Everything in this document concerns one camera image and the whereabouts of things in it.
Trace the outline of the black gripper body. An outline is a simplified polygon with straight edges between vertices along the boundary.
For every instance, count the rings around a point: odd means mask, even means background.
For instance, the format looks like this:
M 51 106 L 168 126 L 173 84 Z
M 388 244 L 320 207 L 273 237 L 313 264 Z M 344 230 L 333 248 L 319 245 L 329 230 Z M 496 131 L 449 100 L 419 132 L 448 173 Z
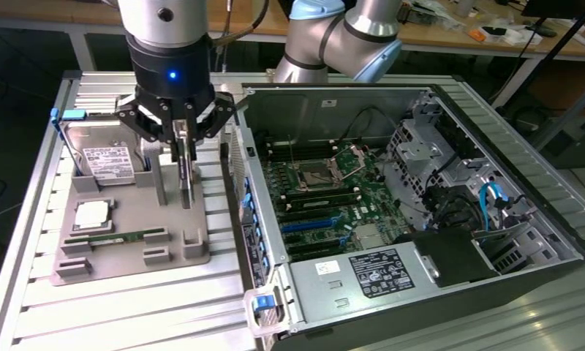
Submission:
M 159 99 L 193 105 L 205 110 L 215 100 L 211 83 L 211 37 L 205 34 L 183 47 L 160 48 L 128 36 L 129 54 L 136 75 L 136 96 L 148 105 Z

